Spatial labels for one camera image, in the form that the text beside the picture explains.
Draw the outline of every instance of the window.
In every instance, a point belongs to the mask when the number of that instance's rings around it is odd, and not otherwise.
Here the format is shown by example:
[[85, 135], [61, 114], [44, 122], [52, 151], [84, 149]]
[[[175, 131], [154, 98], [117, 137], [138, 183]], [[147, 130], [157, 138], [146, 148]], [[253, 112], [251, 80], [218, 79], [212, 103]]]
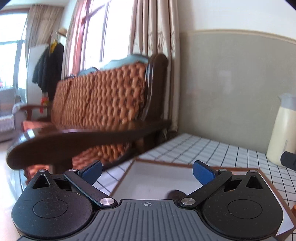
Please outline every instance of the window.
[[100, 63], [128, 54], [134, 0], [89, 0], [86, 3], [80, 68], [100, 67]]
[[27, 13], [0, 14], [0, 88], [26, 88]]

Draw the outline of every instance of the hat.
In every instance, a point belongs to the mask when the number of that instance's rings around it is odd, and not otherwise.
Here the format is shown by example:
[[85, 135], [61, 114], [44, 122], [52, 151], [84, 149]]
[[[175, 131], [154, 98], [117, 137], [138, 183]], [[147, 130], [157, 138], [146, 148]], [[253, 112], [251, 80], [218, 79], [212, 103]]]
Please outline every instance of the hat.
[[60, 28], [58, 31], [56, 31], [56, 34], [62, 35], [62, 36], [64, 36], [65, 38], [67, 38], [67, 32], [68, 32], [67, 29], [65, 29], [65, 28]]

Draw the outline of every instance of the gray ribbed plate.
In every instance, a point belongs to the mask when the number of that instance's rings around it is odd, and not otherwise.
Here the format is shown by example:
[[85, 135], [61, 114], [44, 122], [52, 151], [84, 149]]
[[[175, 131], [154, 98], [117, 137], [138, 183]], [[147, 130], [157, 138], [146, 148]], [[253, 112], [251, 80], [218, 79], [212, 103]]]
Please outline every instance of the gray ribbed plate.
[[[31, 239], [22, 237], [19, 241]], [[98, 212], [93, 222], [64, 241], [226, 241], [208, 229], [193, 210], [172, 200], [123, 200]]]

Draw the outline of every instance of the orange woven backrest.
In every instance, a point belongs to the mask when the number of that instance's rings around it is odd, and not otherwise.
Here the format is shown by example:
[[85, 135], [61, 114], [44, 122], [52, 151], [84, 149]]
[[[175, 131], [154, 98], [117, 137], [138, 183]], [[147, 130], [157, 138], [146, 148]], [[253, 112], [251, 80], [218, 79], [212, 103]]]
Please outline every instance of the orange woven backrest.
[[87, 129], [136, 120], [146, 100], [146, 66], [137, 62], [60, 81], [53, 124]]

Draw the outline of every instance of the crosshair marking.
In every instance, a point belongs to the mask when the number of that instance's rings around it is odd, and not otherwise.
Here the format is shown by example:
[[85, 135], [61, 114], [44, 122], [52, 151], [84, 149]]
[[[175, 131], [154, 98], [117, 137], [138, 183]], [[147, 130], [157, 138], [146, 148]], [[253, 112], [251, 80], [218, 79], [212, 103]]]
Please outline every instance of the crosshair marking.
[[144, 203], [144, 205], [145, 205], [146, 207], [150, 207], [150, 206], [152, 205], [152, 203], [150, 203], [150, 202], [146, 202], [146, 203]]

